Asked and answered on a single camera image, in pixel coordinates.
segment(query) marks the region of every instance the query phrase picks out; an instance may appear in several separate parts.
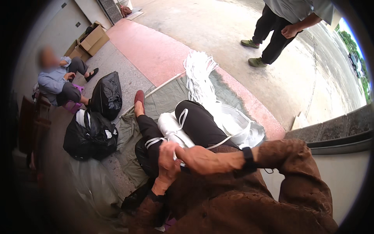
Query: pink floor tile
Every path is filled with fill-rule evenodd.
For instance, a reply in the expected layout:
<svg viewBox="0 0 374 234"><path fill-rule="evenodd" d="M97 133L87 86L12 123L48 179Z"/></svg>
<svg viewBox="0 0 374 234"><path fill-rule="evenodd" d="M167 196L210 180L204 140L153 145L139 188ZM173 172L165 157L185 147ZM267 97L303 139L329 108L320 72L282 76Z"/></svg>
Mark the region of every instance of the pink floor tile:
<svg viewBox="0 0 374 234"><path fill-rule="evenodd" d="M189 47L144 25L122 19L107 31L114 46L156 87L184 71ZM243 85L218 67L223 81L244 101L248 113L264 126L267 139L282 139L285 130Z"/></svg>
<svg viewBox="0 0 374 234"><path fill-rule="evenodd" d="M189 47L144 25L122 19L107 31L110 41L155 86L184 71Z"/></svg>

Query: dark pants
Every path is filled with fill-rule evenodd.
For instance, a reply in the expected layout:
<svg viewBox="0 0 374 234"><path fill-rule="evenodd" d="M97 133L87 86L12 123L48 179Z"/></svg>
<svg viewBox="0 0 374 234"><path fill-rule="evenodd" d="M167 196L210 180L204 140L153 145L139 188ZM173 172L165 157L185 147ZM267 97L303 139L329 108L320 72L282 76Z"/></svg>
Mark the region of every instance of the dark pants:
<svg viewBox="0 0 374 234"><path fill-rule="evenodd" d="M175 115L179 119L180 114L184 109L188 109L188 114L183 125L183 130L196 144L205 148L220 143L227 138L227 135L217 127L213 120L213 116L199 103L193 101L182 101L175 108ZM157 123L146 115L140 115L137 118L139 129L143 135L143 142L146 142L155 137L163 137ZM159 141L148 148L148 157L141 157L137 155L139 163L142 167L150 168L151 174L155 177L159 173L159 146L162 141ZM230 139L223 145L238 148Z"/></svg>
<svg viewBox="0 0 374 234"><path fill-rule="evenodd" d="M261 60L266 64L272 64L281 54L282 50L295 38L285 38L282 35L282 29L292 24L286 19L277 16L271 9L265 5L262 16L256 23L256 30L252 40L256 44L262 44L270 31L273 31L269 45L262 52Z"/></svg>
<svg viewBox="0 0 374 234"><path fill-rule="evenodd" d="M82 61L79 57L74 57L71 60L70 65L68 66L69 72L74 72L77 74L79 72L80 74L84 75L87 72L88 66ZM57 94L56 101L57 106L62 106L69 100L78 103L81 99L81 94L77 88L72 85L73 79L70 79L70 82L66 82L62 88L61 93Z"/></svg>

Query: brown jacket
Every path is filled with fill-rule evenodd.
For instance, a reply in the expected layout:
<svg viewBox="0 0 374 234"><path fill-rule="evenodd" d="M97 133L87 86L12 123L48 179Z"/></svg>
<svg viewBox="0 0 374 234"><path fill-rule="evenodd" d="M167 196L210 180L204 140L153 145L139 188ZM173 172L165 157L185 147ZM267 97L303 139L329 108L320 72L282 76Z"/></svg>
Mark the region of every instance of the brown jacket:
<svg viewBox="0 0 374 234"><path fill-rule="evenodd" d="M215 152L232 152L229 146ZM321 180L306 143L264 142L260 168L276 168L285 176L275 201L259 170L241 178L235 173L210 176L180 173L167 191L177 222L165 233L334 233L332 198ZM140 205L129 233L162 233L152 221L163 206L150 197Z"/></svg>

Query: gray pants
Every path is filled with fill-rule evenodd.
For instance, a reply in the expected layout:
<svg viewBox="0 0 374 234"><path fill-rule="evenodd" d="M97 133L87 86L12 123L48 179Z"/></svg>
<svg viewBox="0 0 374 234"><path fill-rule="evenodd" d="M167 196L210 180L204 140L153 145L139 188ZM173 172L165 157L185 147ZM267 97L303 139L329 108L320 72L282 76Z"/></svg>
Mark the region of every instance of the gray pants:
<svg viewBox="0 0 374 234"><path fill-rule="evenodd" d="M71 60L71 64L69 65L69 72L74 72L77 74L79 72L80 74L84 75L88 69L88 66L82 61L79 57L74 57ZM73 79L70 79L70 82L66 82L62 88L61 93L57 94L56 101L57 106L62 106L69 100L78 103L81 98L81 94L79 90L71 83Z"/></svg>

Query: light blue shirt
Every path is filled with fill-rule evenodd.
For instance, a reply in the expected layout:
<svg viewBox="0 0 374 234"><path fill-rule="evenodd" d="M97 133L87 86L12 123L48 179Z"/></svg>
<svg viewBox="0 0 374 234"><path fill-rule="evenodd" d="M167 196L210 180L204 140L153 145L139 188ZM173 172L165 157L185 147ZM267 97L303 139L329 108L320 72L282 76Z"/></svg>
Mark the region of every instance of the light blue shirt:
<svg viewBox="0 0 374 234"><path fill-rule="evenodd" d="M310 14L331 25L334 5L330 0L264 0L266 5L279 17L295 24Z"/></svg>
<svg viewBox="0 0 374 234"><path fill-rule="evenodd" d="M71 58L61 57L61 61L65 60L68 64L64 66L58 66L55 70L42 71L38 75L39 90L44 94L49 102L57 106L56 95L62 92L62 88L67 80L64 75L68 71L68 66L71 64Z"/></svg>

